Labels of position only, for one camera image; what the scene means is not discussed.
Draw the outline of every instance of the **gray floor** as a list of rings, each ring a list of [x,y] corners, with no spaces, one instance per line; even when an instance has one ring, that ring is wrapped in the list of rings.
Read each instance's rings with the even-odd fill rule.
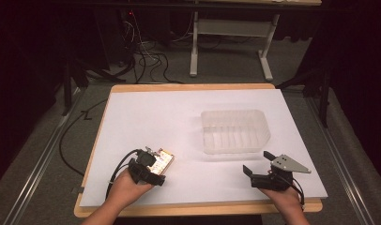
[[[150,55],[166,54],[169,61],[166,76],[170,80],[183,83],[265,83],[255,53],[262,40],[245,41],[245,38],[240,37],[229,39],[214,49],[211,49],[217,43],[214,40],[201,44],[203,48],[199,51],[197,78],[189,77],[191,46],[186,42],[176,42],[171,48],[158,45],[150,49],[152,43],[146,43],[145,47]],[[294,76],[308,45],[308,41],[292,43],[288,39],[272,43],[268,62],[274,84]],[[151,57],[147,57],[147,60],[149,63],[154,62]],[[150,69],[147,68],[142,83],[165,82],[162,76],[164,67],[154,69],[152,75]],[[141,67],[137,66],[138,76],[141,71]],[[123,77],[129,83],[134,81],[133,74]],[[67,124],[70,123],[80,115],[81,110],[107,98],[112,85],[110,82],[91,80],[88,88],[76,94],[79,100],[70,118],[61,116],[62,90],[57,94],[57,103],[40,118],[23,150],[0,182],[0,224],[8,215],[13,217],[9,212],[23,187],[26,187],[26,181],[31,177],[38,159],[48,150],[46,146],[53,148],[51,157],[47,157],[48,166],[40,172],[41,179],[34,181],[29,198],[26,198],[28,202],[24,203],[18,215],[14,215],[14,223],[77,224],[82,221],[73,215],[73,207],[77,198],[76,190],[83,178],[62,162],[58,143],[53,144],[49,140],[63,121],[68,119]],[[299,92],[301,88],[293,86],[283,90],[283,94],[328,191],[328,198],[323,200],[323,210],[307,214],[308,219],[312,224],[381,224],[381,179],[363,152],[334,93],[330,92],[329,96],[328,128],[323,128],[316,119],[316,100],[304,98]],[[85,170],[103,110],[104,104],[101,104],[90,111],[88,116],[92,120],[77,121],[63,141],[66,159],[80,171]],[[264,224],[283,224],[277,214],[263,215],[263,221]],[[126,224],[131,223],[136,223],[136,220],[129,220]],[[244,223],[253,224],[253,221],[249,219]]]

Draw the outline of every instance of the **wire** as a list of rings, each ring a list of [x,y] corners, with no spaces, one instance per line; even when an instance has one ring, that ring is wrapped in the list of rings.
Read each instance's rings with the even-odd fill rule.
[[[125,23],[125,24],[128,24],[128,25],[132,28],[132,37],[131,37],[131,43],[132,43],[132,42],[134,42],[134,37],[135,37],[135,29],[134,29],[134,26],[132,26],[132,24],[129,23],[129,22],[124,22],[124,23]],[[127,34],[129,33],[129,31],[130,31],[130,28],[127,29],[126,36],[125,36],[125,37],[121,36],[121,37],[123,38],[124,42],[126,42],[126,37],[127,37]]]
[[[83,116],[83,115],[88,115],[89,111],[94,109],[95,107],[99,106],[101,103],[107,101],[108,99],[104,99],[100,102],[98,102],[97,104],[93,105],[92,107],[88,108],[87,110],[85,111],[82,111],[82,113],[76,118],[74,119],[69,125],[68,127],[65,129],[64,133],[62,134],[61,136],[61,139],[59,140],[59,155],[60,157],[62,158],[62,161],[71,169],[73,170],[74,172],[78,173],[80,176],[84,176],[84,173],[83,172],[80,172],[79,170],[77,170],[76,168],[74,168],[73,166],[71,166],[65,159],[64,157],[64,154],[63,154],[63,150],[62,150],[62,143],[64,141],[64,138],[66,136],[66,134],[68,133],[69,129]]]
[[[166,75],[166,71],[168,70],[168,59],[167,59],[167,56],[164,54],[164,53],[157,53],[157,52],[149,52],[149,57],[153,58],[154,59],[154,62],[151,64],[151,65],[148,65],[147,62],[146,62],[146,59],[145,59],[145,55],[143,54],[143,52],[141,51],[141,49],[139,50],[139,52],[136,52],[136,54],[139,54],[142,56],[142,59],[140,59],[138,61],[138,64],[143,66],[144,68],[146,67],[152,67],[151,70],[149,71],[149,77],[150,79],[157,83],[158,81],[155,80],[154,76],[153,76],[153,71],[155,69],[157,69],[159,66],[161,66],[163,64],[161,58],[164,58],[165,60],[165,67],[164,67],[164,71],[162,72],[162,76],[163,78],[168,82],[168,83],[183,83],[183,82],[179,82],[179,81],[174,81],[174,80],[170,80],[167,75]]]
[[[144,39],[144,41],[143,41],[143,43],[144,43],[144,46],[145,46],[145,44],[148,44],[148,43],[152,43],[152,46],[151,47],[149,47],[148,49],[147,49],[147,51],[150,51],[150,50],[153,50],[154,48],[156,48],[156,40],[145,40],[147,37],[143,37],[143,39]]]
[[[126,154],[123,159],[121,159],[121,161],[118,163],[118,165],[116,166],[116,168],[114,169],[114,173],[112,174],[111,176],[111,180],[109,181],[109,185],[108,185],[108,188],[106,189],[106,196],[105,198],[107,199],[108,198],[108,195],[109,195],[109,192],[111,191],[111,188],[112,188],[112,185],[114,184],[114,180],[117,176],[117,173],[123,168],[125,167],[126,165],[121,165],[123,164],[123,162],[132,154],[134,153],[139,153],[140,151],[143,151],[142,149],[135,149],[135,150],[132,150],[130,151],[128,154]]]
[[[188,33],[191,30],[192,22],[193,22],[193,13],[190,14],[190,24],[188,25],[188,29],[185,32],[185,34],[182,37],[178,38],[178,39],[171,40],[171,42],[176,42],[176,41],[183,40],[183,39],[191,37],[192,34],[188,35]]]
[[[301,197],[301,200],[300,200],[300,204],[301,204],[301,209],[302,211],[304,211],[304,204],[305,204],[305,200],[304,200],[304,191],[302,190],[301,188],[301,185],[299,184],[299,182],[293,178],[293,181],[296,181],[296,183],[298,184],[299,188],[298,189],[295,185],[291,184],[290,182],[288,182],[286,179],[284,179],[284,177],[282,177],[281,175],[275,173],[275,175],[277,177],[279,177],[282,181],[284,181],[287,185],[289,185],[291,188],[293,188],[296,192],[298,192],[299,196]]]
[[[146,70],[146,59],[145,59],[145,57],[144,57],[144,55],[141,53],[141,56],[142,56],[142,58],[144,59],[144,62],[145,62],[145,64],[144,64],[144,66],[143,66],[143,70],[142,70],[142,73],[141,73],[141,76],[139,77],[139,78],[137,78],[137,75],[136,75],[136,71],[135,71],[135,69],[134,69],[134,74],[135,74],[135,84],[138,84],[139,82],[140,82],[140,80],[144,77],[144,74],[145,74],[145,70]]]
[[[131,13],[132,13],[132,18],[134,18],[135,26],[137,27],[138,38],[140,39],[140,44],[141,44],[142,47],[144,48],[144,51],[146,52],[146,54],[149,55],[149,53],[147,52],[147,50],[146,50],[146,48],[145,48],[144,43],[142,42],[140,28],[139,28],[139,26],[138,26],[137,19],[135,18],[134,11],[131,10]]]

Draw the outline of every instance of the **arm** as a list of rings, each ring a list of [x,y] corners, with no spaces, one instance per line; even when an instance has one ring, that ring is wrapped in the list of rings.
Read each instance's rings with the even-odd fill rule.
[[[121,210],[137,201],[153,186],[149,184],[137,185],[132,181],[126,169],[114,180],[106,201],[92,213],[82,224],[113,224]]]
[[[285,191],[260,189],[273,201],[288,225],[309,225],[299,203],[298,193],[291,187]]]

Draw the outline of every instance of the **plastic container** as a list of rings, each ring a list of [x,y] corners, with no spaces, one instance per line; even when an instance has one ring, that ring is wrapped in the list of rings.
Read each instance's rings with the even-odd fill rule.
[[[263,112],[202,112],[205,153],[239,154],[260,152],[270,138]]]

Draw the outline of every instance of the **black cable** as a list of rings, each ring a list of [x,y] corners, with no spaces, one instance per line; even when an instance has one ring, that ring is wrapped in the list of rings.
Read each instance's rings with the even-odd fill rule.
[[[138,81],[138,77],[137,77],[137,70],[135,69],[135,67],[134,67],[133,69],[134,69],[134,78],[135,78],[135,83],[137,83],[137,81]]]
[[[68,127],[65,129],[64,133],[62,134],[61,136],[61,139],[59,140],[59,155],[60,157],[62,158],[62,161],[71,169],[73,170],[74,172],[78,173],[80,176],[84,176],[84,173],[83,172],[80,172],[79,170],[77,170],[76,168],[74,168],[73,166],[71,166],[65,159],[64,157],[64,154],[63,154],[63,150],[62,150],[62,143],[64,141],[64,138],[66,136],[66,134],[68,133],[69,129],[83,116],[83,115],[87,115],[89,113],[90,110],[94,109],[95,107],[99,106],[101,103],[107,101],[108,99],[104,99],[100,102],[98,102],[97,104],[91,106],[90,108],[88,108],[87,110],[85,111],[82,111],[82,113],[76,118],[74,119],[69,125]]]
[[[134,28],[133,28],[132,24],[129,23],[129,25],[132,27],[132,35],[133,35],[133,37],[132,37],[131,41],[126,40],[126,36],[129,33],[130,28],[128,28],[127,32],[124,31],[125,27],[120,27],[122,29],[119,29],[120,32],[121,32],[121,37],[123,38],[123,41],[124,41],[124,43],[123,43],[124,44],[124,50],[126,51],[126,54],[129,56],[129,59],[126,60],[127,61],[126,62],[127,66],[124,69],[122,69],[121,71],[119,71],[119,72],[117,72],[115,74],[110,74],[110,73],[104,71],[103,69],[100,69],[98,67],[94,67],[93,65],[90,65],[90,64],[88,64],[88,63],[86,63],[86,62],[84,62],[84,61],[82,61],[80,59],[77,59],[77,62],[79,63],[79,65],[84,68],[85,75],[87,77],[90,77],[90,78],[96,79],[96,80],[101,80],[101,79],[103,79],[103,80],[109,80],[109,81],[114,82],[114,83],[121,83],[121,82],[124,83],[126,81],[125,79],[119,79],[118,77],[122,76],[124,74],[127,74],[132,69],[134,69],[134,67],[135,67],[135,58],[134,58],[133,55],[134,55],[135,50],[137,48],[137,43],[133,41],[133,38],[134,38],[134,35],[135,35]],[[94,71],[100,77],[88,73],[87,72],[88,70]]]
[[[139,82],[140,82],[140,80],[144,77],[144,75],[145,75],[145,70],[146,70],[146,61],[145,61],[145,57],[144,57],[144,55],[141,53],[141,56],[142,56],[142,58],[144,59],[144,66],[143,66],[143,69],[142,69],[142,73],[141,73],[141,76],[138,78],[138,79],[136,79],[135,80],[135,84],[138,84]]]
[[[296,179],[293,178],[294,181],[296,181],[296,183],[298,184],[299,188],[298,189],[295,185],[291,184],[290,182],[288,182],[286,179],[284,179],[284,177],[282,177],[281,175],[275,173],[275,175],[277,177],[279,177],[282,181],[284,181],[287,185],[289,185],[291,188],[293,188],[296,192],[298,192],[299,196],[301,197],[301,200],[300,200],[300,204],[301,204],[301,209],[302,211],[304,211],[304,204],[305,204],[305,200],[304,200],[304,191],[302,190],[301,188],[301,185],[298,183],[298,181]]]
[[[151,65],[147,65],[146,64],[146,59],[145,59],[145,54],[142,53],[141,50],[139,50],[139,52],[137,52],[136,54],[139,54],[142,56],[142,59],[140,59],[138,61],[138,64],[143,66],[144,68],[146,67],[153,67],[150,71],[149,71],[149,76],[150,78],[152,79],[153,82],[156,82],[155,79],[153,78],[152,76],[152,72],[153,70],[155,70],[156,68],[158,68],[159,66],[161,66],[163,64],[162,60],[160,59],[160,57],[162,56],[164,59],[165,59],[165,62],[166,62],[166,66],[164,68],[164,71],[162,73],[162,76],[164,77],[164,79],[168,82],[168,83],[183,83],[183,82],[179,82],[179,81],[174,81],[174,80],[170,80],[167,78],[167,75],[166,75],[166,71],[168,69],[168,59],[167,59],[167,56],[164,54],[164,53],[156,53],[156,52],[147,52],[147,55],[153,59],[157,59],[156,62],[154,62],[153,64]]]
[[[112,188],[112,185],[114,184],[114,180],[117,176],[117,173],[126,165],[121,165],[123,164],[123,162],[132,154],[134,153],[139,153],[140,151],[143,151],[142,149],[135,149],[135,150],[132,150],[130,151],[128,154],[126,154],[123,159],[121,159],[121,161],[118,163],[118,165],[116,166],[116,168],[114,169],[114,173],[112,174],[111,176],[111,180],[109,181],[109,185],[108,185],[108,188],[106,189],[106,196],[105,196],[105,199],[108,198],[108,195],[109,195],[109,192],[111,191],[111,188]]]

